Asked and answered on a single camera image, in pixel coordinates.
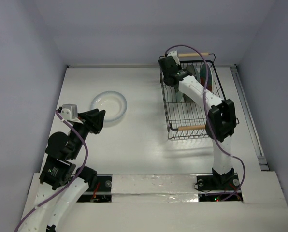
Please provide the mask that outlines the green flower plate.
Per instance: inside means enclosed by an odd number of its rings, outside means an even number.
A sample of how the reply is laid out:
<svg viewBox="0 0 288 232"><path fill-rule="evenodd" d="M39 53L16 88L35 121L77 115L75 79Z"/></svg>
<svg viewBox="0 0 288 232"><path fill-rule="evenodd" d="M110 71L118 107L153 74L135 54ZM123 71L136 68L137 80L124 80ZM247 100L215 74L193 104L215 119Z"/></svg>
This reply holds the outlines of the green flower plate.
<svg viewBox="0 0 288 232"><path fill-rule="evenodd" d="M176 98L176 101L177 102L181 102L181 100L182 100L182 98L183 98L183 92L181 92L179 89L178 89L178 87L175 87L174 88L174 90L175 90L175 98Z"/></svg>

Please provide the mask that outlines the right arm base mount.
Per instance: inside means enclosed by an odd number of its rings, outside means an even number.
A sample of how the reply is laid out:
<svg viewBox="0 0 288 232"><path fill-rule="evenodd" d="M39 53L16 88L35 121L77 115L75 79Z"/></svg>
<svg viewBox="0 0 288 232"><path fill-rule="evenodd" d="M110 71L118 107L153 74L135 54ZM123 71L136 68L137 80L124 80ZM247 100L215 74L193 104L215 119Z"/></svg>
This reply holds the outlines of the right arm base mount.
<svg viewBox="0 0 288 232"><path fill-rule="evenodd" d="M240 181L237 175L224 184L216 182L212 175L199 175L193 188L198 192L199 202L243 202L239 185Z"/></svg>

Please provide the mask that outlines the white bowl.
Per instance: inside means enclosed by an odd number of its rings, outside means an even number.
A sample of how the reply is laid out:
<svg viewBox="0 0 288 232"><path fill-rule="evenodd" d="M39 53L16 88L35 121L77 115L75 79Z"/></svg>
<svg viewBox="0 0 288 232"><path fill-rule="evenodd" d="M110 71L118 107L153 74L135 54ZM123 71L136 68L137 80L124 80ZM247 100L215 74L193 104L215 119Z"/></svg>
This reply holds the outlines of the white bowl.
<svg viewBox="0 0 288 232"><path fill-rule="evenodd" d="M127 111L126 98L117 91L105 91L98 94L91 102L90 109L105 110L104 127L119 124Z"/></svg>

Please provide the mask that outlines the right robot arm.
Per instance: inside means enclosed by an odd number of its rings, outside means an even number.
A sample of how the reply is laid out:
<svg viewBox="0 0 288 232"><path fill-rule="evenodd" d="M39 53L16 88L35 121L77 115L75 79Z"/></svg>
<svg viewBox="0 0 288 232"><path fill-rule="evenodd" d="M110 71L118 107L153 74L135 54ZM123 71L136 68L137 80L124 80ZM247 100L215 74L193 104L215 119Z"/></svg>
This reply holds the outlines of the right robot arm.
<svg viewBox="0 0 288 232"><path fill-rule="evenodd" d="M192 72L182 68L178 55L168 54L158 60L164 84L187 95L197 105L202 105L206 114L205 130L213 142L214 164L209 178L216 189L224 189L234 177L231 162L231 137L237 126L235 105L231 99L222 99L207 87L212 76L207 62L201 66L200 77L196 80Z"/></svg>

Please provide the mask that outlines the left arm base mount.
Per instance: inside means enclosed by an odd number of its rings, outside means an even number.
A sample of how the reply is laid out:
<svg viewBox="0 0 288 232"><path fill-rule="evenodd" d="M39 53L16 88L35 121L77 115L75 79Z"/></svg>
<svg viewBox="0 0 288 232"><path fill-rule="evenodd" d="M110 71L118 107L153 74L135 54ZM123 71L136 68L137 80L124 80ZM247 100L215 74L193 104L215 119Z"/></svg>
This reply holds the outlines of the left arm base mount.
<svg viewBox="0 0 288 232"><path fill-rule="evenodd" d="M84 192L78 203L110 203L112 201L112 175L98 175L94 187Z"/></svg>

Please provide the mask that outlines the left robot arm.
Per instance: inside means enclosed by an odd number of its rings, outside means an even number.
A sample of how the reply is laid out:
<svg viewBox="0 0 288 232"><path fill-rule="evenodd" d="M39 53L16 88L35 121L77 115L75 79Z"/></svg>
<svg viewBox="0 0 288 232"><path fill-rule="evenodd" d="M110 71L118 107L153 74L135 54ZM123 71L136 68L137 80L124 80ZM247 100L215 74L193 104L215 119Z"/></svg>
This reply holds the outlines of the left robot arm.
<svg viewBox="0 0 288 232"><path fill-rule="evenodd" d="M33 208L23 216L16 232L59 232L81 195L98 186L97 171L86 166L85 139L90 133L101 132L105 114L105 110L98 109L79 113L74 104L56 110L56 116L70 131L58 131L49 137Z"/></svg>

